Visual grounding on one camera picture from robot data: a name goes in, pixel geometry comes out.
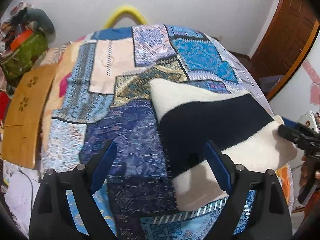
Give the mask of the person's right hand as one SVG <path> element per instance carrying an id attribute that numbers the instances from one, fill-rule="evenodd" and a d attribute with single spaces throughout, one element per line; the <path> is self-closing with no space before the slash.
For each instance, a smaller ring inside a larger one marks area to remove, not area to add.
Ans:
<path id="1" fill-rule="evenodd" d="M 303 187 L 308 182 L 313 171 L 313 163 L 311 161 L 311 158 L 304 155 L 302 157 L 302 161 L 303 165 L 301 166 L 301 174 L 299 180 L 300 187 Z"/>

